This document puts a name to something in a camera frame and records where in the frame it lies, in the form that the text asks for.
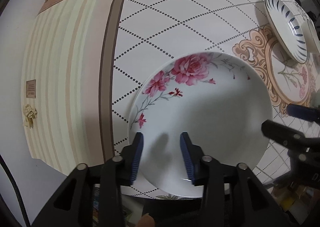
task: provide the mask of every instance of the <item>finger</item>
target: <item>finger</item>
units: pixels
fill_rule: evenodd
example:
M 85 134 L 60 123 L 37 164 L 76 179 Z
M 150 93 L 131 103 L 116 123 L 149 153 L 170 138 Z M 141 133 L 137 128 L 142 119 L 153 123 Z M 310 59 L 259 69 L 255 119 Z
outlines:
M 136 227 L 155 227 L 155 225 L 155 220 L 149 214 L 145 214 L 138 221 Z

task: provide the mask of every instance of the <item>tablecloth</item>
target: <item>tablecloth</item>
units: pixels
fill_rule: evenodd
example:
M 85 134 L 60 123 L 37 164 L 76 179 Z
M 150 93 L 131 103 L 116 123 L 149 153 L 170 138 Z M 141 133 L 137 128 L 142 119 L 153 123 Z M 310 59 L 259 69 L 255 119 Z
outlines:
M 308 16 L 294 0 L 282 0 L 302 23 Z M 280 46 L 265 14 L 264 0 L 124 0 L 119 23 L 112 83 L 115 153 L 128 142 L 128 117 L 136 93 L 161 65 L 202 50 L 237 56 L 262 77 L 273 105 L 273 120 L 319 135 L 320 126 L 290 117 L 288 103 L 308 106 L 319 88 L 313 54 L 305 64 L 293 62 Z M 261 182 L 290 170 L 287 149 L 270 141 L 253 169 Z M 122 193 L 158 199 L 185 199 L 159 190 L 142 174 Z

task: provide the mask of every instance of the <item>white plate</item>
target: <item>white plate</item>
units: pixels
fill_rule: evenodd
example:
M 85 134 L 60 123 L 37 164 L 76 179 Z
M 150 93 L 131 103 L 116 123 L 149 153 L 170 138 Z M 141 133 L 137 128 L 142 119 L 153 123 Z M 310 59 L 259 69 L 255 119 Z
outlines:
M 264 0 L 267 18 L 285 51 L 297 62 L 307 60 L 307 47 L 300 24 L 280 0 Z
M 192 54 L 170 61 L 143 85 L 129 116 L 129 142 L 143 133 L 140 171 L 151 184 L 202 197 L 203 187 L 188 180 L 180 134 L 187 131 L 221 163 L 253 169 L 268 145 L 260 130 L 266 119 L 272 119 L 270 97 L 253 68 L 228 54 Z

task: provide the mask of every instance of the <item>dotted grid pattern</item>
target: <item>dotted grid pattern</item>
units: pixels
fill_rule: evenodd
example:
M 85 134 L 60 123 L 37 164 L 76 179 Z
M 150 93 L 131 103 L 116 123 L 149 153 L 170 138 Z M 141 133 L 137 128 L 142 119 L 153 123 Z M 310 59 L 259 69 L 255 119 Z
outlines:
M 293 0 L 282 0 L 289 8 Z M 212 50 L 231 55 L 232 47 L 249 38 L 252 29 L 268 24 L 264 0 L 125 0 L 117 36 L 113 72 L 113 134 L 115 152 L 128 142 L 131 105 L 149 75 L 172 58 Z M 294 118 L 281 118 L 274 107 L 274 120 L 311 136 L 320 127 Z M 270 142 L 253 170 L 262 181 L 273 179 L 290 168 L 286 149 Z M 156 198 L 168 195 L 138 173 L 124 194 Z

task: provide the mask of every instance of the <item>brown label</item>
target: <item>brown label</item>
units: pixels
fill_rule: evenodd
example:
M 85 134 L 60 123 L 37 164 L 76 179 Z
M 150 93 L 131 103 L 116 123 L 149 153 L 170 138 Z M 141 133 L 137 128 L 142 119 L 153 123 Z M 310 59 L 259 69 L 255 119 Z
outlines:
M 26 82 L 27 98 L 36 98 L 36 80 L 29 80 Z

